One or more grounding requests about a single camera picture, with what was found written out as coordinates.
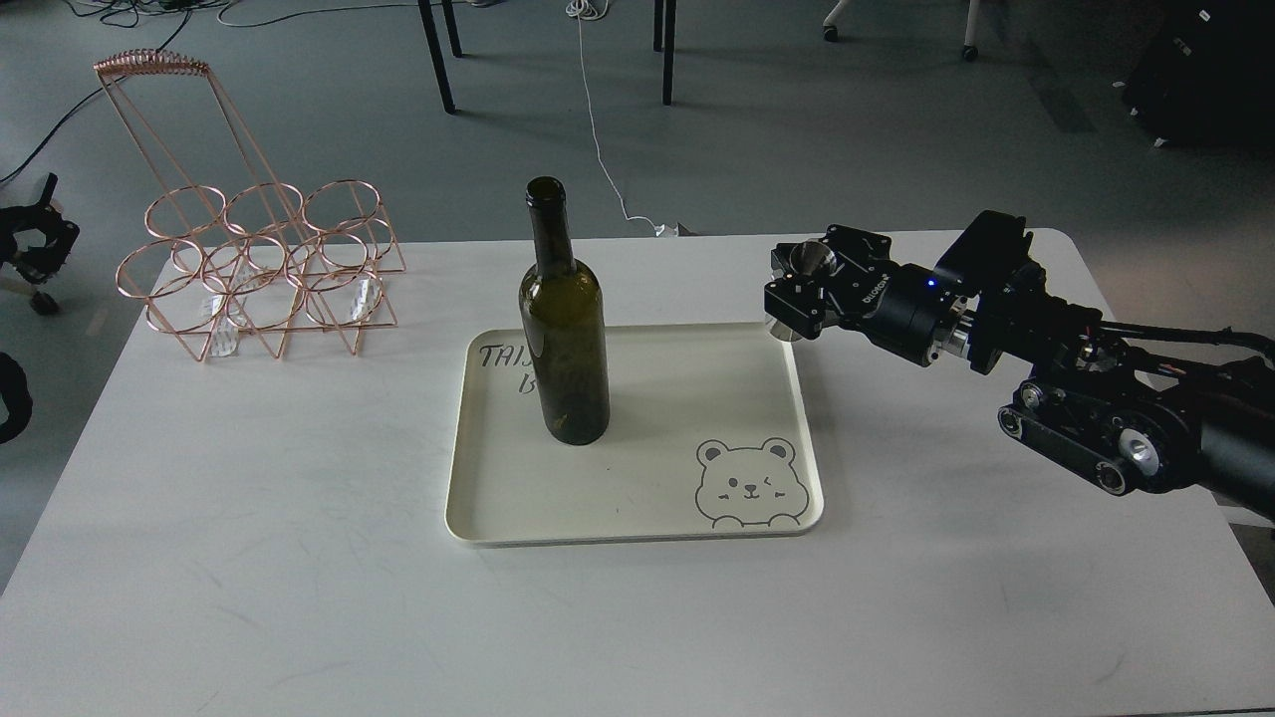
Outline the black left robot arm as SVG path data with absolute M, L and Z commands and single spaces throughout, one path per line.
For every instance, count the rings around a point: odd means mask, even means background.
M 82 227 L 62 217 L 52 200 L 59 177 L 48 174 L 38 199 L 28 205 L 5 207 L 1 211 L 1 260 L 13 265 L 31 287 L 46 283 L 65 263 Z M 20 248 L 17 235 L 37 230 L 45 244 Z M 6 416 L 1 426 L 1 441 L 18 438 L 29 425 L 33 398 L 28 379 L 17 358 L 1 355 L 1 395 Z

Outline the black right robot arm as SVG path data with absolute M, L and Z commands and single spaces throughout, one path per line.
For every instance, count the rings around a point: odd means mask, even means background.
M 928 366 L 941 353 L 1031 371 L 1002 431 L 1105 492 L 1198 485 L 1272 517 L 1272 341 L 1235 330 L 1105 322 L 1056 299 L 1021 217 L 984 211 L 932 268 L 887 236 L 841 225 L 771 250 L 764 309 L 778 339 L 827 327 Z

